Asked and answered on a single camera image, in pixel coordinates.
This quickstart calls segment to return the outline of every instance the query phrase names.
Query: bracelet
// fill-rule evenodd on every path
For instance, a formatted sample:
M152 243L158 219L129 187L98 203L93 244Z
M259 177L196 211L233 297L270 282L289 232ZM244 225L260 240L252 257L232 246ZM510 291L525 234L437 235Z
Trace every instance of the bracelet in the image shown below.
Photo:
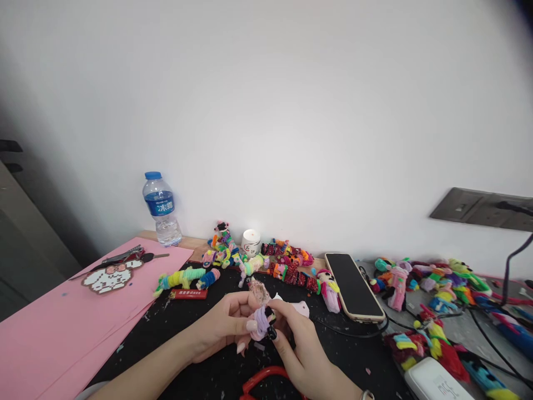
M361 400L374 400L374 395L367 389L361 395Z

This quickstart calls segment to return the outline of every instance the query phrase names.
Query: hand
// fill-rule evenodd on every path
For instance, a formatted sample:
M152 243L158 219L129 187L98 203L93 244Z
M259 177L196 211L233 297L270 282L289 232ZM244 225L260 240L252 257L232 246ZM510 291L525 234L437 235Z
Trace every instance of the hand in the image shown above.
M257 322L248 320L259 303L251 292L226 294L211 310L183 331L192 344L193 363L199 363L231 343L239 343L239 353L250 342L248 332Z
M363 393L337 366L329 360L310 319L300 315L289 303L271 300L268 305L286 318L294 333L293 351L283 332L276 329L274 345L285 365L293 385L302 394L315 400L358 399Z

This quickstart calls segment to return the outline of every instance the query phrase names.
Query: power outlet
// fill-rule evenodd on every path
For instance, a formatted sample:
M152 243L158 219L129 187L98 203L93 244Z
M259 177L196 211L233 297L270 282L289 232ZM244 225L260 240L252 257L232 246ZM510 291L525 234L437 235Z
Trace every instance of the power outlet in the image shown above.
M533 211L533 201L529 201L527 204L522 204L522 207ZM514 215L501 227L506 229L516 229L517 231L533 232L533 217L522 213L514 213Z
M530 197L452 188L433 210L430 217L533 232L533 218L515 211L497 208L496 205L502 201L533 209L533 199Z
M433 210L430 218L466 222L489 195L487 192L452 188Z
M505 201L516 206L523 206L531 200L527 197L508 196L506 194L491 194L485 202L473 213L466 223L475 225L492 226L503 228L503 225L512 218L516 212L496 208L499 202Z

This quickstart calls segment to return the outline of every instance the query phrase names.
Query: fingernail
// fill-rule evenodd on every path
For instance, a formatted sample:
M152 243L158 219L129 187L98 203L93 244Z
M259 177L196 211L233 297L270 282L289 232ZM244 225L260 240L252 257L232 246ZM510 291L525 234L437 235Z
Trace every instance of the fingernail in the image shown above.
M237 354L239 354L242 350L244 350L244 347L246 346L246 344L244 343L239 343L237 345Z
M273 342L278 340L278 333L273 327L269 327L266 331L268 332L268 337L270 338L270 340L272 340Z
M254 332L257 331L257 321L254 321L253 319L246 322L246 330L248 332Z

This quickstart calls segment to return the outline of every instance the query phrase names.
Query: phone case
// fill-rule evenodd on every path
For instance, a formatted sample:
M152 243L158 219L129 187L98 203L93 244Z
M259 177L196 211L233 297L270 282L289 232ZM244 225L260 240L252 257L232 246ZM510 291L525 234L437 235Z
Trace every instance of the phone case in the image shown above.
M324 259L326 260L326 268L333 274L333 276L335 276L335 271L333 271L333 269L331 268L331 265L329 264L328 254L346 254L346 253L326 253L324 255ZM383 311L383 308L381 307L381 304L379 303L378 299L376 299L376 296L374 295L374 292L370 289L370 286L368 286L368 282L366 281L366 279L361 274L359 266L355 263L355 261L354 261L352 256L350 256L350 258L351 258L351 260L353 261L353 263L355 265L355 270L361 276L361 279L365 282L366 287L368 288L368 291L370 293L372 293L372 296L374 297L374 300L376 301L376 304L378 305L379 309L381 310L381 312L383 314L381 316L371 316L371 315L361 315L361 314L352 314L352 313L350 313L348 311L347 307L346 307L346 304L344 303L343 294L342 294L342 292L340 292L339 293L339 299L340 299L340 303L343 306L344 313L350 319L353 319L354 321L358 321L358 322L366 322L366 323L369 323L369 322L370 323L383 322L385 320L385 311Z

